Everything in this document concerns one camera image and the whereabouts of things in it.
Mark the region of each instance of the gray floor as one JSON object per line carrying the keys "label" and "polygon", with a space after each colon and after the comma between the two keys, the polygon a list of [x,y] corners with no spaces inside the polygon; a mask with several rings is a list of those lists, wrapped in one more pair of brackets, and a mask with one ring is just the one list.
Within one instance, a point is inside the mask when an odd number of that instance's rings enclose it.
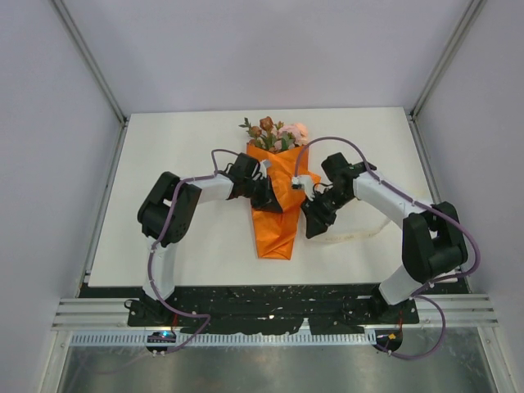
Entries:
{"label": "gray floor", "polygon": [[[431,348],[439,331],[407,330],[401,352]],[[403,361],[370,346],[187,349],[164,358],[139,348],[71,348],[62,393],[494,392],[476,329],[450,329],[433,356]]]}

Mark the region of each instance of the flower bouquet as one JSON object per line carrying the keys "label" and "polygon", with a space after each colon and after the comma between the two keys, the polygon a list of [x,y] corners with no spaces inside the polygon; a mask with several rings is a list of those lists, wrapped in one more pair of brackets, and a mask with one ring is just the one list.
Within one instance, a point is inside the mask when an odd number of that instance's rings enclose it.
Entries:
{"label": "flower bouquet", "polygon": [[[308,143],[308,129],[301,123],[286,125],[274,123],[269,116],[260,120],[260,125],[251,125],[247,118],[240,127],[251,137],[247,143],[247,154],[258,161],[269,160],[268,176],[273,191],[282,207],[282,213],[252,210],[255,228],[256,250],[259,258],[289,260],[300,217],[300,205],[305,199],[303,191],[291,189],[291,178],[295,173],[296,160],[304,145]],[[315,182],[316,174],[308,172],[308,152],[300,159],[299,174],[310,174]]]}

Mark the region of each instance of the orange cloth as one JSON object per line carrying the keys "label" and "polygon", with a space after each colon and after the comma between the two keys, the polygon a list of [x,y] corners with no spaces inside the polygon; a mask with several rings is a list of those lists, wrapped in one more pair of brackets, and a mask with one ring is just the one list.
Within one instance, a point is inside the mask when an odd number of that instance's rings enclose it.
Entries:
{"label": "orange cloth", "polygon": [[[303,191],[291,189],[291,177],[295,174],[296,158],[303,147],[295,147],[278,154],[247,145],[247,154],[258,161],[269,160],[268,176],[283,213],[251,210],[255,227],[256,251],[259,258],[290,260],[295,241],[296,227],[300,217],[300,204],[305,199]],[[299,174],[310,174],[318,183],[320,176],[308,172],[308,151],[300,160]]]}

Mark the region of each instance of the white table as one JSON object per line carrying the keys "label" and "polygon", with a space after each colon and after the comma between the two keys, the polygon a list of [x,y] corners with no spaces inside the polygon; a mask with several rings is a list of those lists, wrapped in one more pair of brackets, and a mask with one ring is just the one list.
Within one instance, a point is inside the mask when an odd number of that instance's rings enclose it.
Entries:
{"label": "white table", "polygon": [[[160,174],[184,177],[211,174],[210,151],[245,151],[248,137],[238,125],[270,115],[287,124],[308,126],[311,138],[334,135],[356,143],[370,162],[394,183],[419,198],[430,199],[422,166],[402,108],[222,111],[132,115],[98,243],[90,287],[140,287],[146,275],[147,248],[137,221],[138,208]],[[341,151],[358,157],[339,142],[319,142],[309,152],[309,168]],[[219,153],[220,168],[234,156]],[[380,282],[401,264],[401,232],[364,202],[339,210],[328,236],[353,233],[345,242],[308,241],[303,223],[291,260],[260,260],[249,201],[209,202],[198,206],[178,248],[178,285],[286,285]]]}

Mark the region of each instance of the gray wall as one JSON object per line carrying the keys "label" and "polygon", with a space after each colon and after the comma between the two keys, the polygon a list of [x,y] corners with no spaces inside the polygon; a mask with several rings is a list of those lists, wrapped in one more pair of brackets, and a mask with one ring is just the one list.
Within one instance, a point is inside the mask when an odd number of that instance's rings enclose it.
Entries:
{"label": "gray wall", "polygon": [[35,391],[118,132],[44,0],[0,2],[0,391]]}
{"label": "gray wall", "polygon": [[439,188],[480,243],[472,284],[495,304],[521,384],[523,15],[522,1],[487,2],[420,119]]}
{"label": "gray wall", "polygon": [[126,113],[415,103],[468,0],[65,0]]}

